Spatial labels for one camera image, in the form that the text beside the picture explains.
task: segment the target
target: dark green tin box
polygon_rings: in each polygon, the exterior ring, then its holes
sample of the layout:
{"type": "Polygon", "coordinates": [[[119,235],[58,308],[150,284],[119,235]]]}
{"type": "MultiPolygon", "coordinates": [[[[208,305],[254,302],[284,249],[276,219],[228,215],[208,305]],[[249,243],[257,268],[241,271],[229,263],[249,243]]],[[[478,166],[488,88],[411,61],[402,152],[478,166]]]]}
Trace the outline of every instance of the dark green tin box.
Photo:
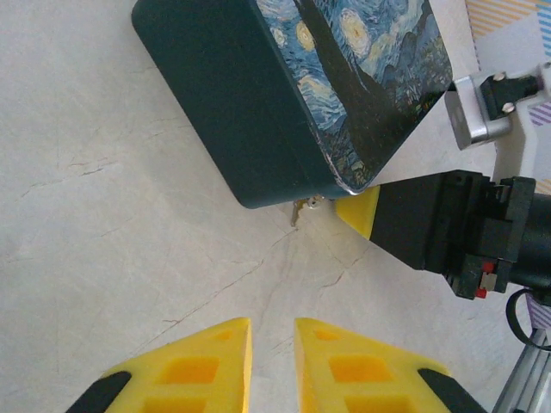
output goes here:
{"type": "Polygon", "coordinates": [[[426,0],[139,0],[133,25],[245,207],[362,192],[451,82],[426,0]]]}

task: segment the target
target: yellow foam pad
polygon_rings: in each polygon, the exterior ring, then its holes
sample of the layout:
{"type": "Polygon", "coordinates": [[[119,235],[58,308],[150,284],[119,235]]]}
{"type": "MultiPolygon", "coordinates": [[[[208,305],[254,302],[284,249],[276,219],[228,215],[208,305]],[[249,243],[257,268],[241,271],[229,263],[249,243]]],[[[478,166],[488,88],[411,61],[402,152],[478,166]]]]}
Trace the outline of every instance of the yellow foam pad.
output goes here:
{"type": "Polygon", "coordinates": [[[337,200],[337,215],[362,234],[371,237],[381,187],[368,188],[364,193],[337,200]]]}
{"type": "Polygon", "coordinates": [[[246,413],[251,321],[236,318],[113,367],[132,378],[106,413],[246,413]]]}
{"type": "Polygon", "coordinates": [[[423,356],[311,318],[295,323],[301,413],[449,413],[419,376],[423,356]]]}

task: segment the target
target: white marble surface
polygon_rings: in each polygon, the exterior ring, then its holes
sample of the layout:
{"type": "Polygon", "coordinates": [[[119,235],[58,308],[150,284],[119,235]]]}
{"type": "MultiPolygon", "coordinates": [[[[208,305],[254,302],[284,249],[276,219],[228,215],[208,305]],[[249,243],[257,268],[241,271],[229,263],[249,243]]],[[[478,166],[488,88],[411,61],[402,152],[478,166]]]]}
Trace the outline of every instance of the white marble surface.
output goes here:
{"type": "MultiPolygon", "coordinates": [[[[253,412],[297,411],[295,317],[447,364],[487,408],[521,345],[506,297],[457,299],[340,222],[241,207],[130,22],[133,0],[0,2],[0,411],[60,412],[106,368],[230,317],[254,323],[253,412]]],[[[455,75],[464,5],[434,0],[455,75]]],[[[386,182],[492,169],[439,104],[386,182]]]]}

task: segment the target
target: painted box lid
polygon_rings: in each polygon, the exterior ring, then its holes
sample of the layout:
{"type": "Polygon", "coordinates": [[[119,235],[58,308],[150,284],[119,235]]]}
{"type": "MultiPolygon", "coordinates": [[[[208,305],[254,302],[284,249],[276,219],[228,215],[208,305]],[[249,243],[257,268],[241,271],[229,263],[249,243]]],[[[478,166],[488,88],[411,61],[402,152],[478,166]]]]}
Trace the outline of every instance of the painted box lid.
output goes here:
{"type": "Polygon", "coordinates": [[[427,0],[254,0],[337,183],[359,193],[452,80],[427,0]]]}

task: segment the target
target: black cable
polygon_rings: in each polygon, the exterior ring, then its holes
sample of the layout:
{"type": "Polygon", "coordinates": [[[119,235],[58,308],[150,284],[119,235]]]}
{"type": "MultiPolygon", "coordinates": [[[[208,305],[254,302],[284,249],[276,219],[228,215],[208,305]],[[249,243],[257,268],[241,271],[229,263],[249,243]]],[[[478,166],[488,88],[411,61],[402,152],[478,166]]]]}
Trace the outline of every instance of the black cable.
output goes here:
{"type": "Polygon", "coordinates": [[[522,290],[518,290],[516,293],[512,294],[509,297],[509,300],[507,301],[507,306],[505,308],[505,316],[507,317],[507,323],[509,323],[509,327],[511,327],[511,331],[515,335],[515,337],[520,340],[522,343],[526,344],[527,346],[539,348],[543,351],[551,351],[551,345],[549,346],[541,346],[539,344],[536,344],[535,342],[531,341],[528,336],[524,333],[523,329],[520,326],[520,323],[518,322],[517,318],[517,302],[518,299],[520,299],[524,294],[532,294],[533,290],[530,290],[528,288],[524,288],[522,290]]]}

